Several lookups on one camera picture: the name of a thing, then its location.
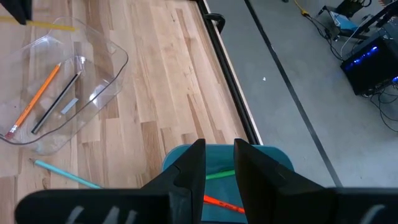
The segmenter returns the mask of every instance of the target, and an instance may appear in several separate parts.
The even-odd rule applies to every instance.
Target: pencil eraser
[[[14,137],[14,133],[8,132],[5,137],[6,139],[12,139]]]

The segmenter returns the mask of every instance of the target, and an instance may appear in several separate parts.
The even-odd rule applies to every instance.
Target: orange pencil
[[[25,118],[27,115],[32,111],[33,106],[37,103],[37,100],[42,96],[44,90],[48,87],[50,82],[54,79],[54,76],[57,74],[57,72],[60,70],[61,63],[55,66],[55,68],[52,70],[50,75],[47,77],[47,79],[44,81],[43,85],[40,87],[40,89],[37,91],[36,95],[33,97],[33,99],[30,101],[30,103],[26,106],[24,112],[22,112],[21,115],[19,115],[19,118],[11,128],[11,130],[6,134],[6,139],[11,139],[14,137],[15,131],[22,125],[22,123],[25,121]]]
[[[205,195],[205,197],[203,198],[203,201],[205,203],[209,203],[209,204],[212,204],[212,205],[217,205],[217,206],[220,206],[220,207],[223,207],[223,208],[227,208],[227,209],[230,209],[232,211],[244,214],[244,209],[243,208],[238,207],[236,205],[231,205],[230,203],[222,202],[222,201],[220,201],[218,199],[209,197],[207,195]]]

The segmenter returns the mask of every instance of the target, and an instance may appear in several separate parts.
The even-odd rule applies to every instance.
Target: clear plastic container
[[[126,51],[78,19],[61,17],[54,24],[73,26],[76,31],[50,30],[0,61],[0,147],[56,152],[121,91]],[[62,63],[60,70],[38,102],[14,136],[6,138],[58,63]],[[78,72],[81,75],[33,134]]]

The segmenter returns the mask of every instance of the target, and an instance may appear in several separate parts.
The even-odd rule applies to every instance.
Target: wooden table
[[[178,145],[246,138],[195,1],[34,0],[35,20],[60,16],[79,18],[127,51],[123,90],[51,156],[0,148],[0,223],[13,223],[14,207],[31,192],[85,188],[28,158],[104,187],[137,188]],[[2,57],[44,35],[10,24],[0,31]]]

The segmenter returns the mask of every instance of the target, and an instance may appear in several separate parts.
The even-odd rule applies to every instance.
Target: blue light
[[[369,52],[366,52],[365,54],[362,54],[359,58],[355,59],[354,62],[351,63],[351,65],[346,67],[346,69],[351,69],[353,65],[359,65],[363,60],[370,57],[372,54],[375,54],[377,51],[379,51],[378,47],[372,47]]]

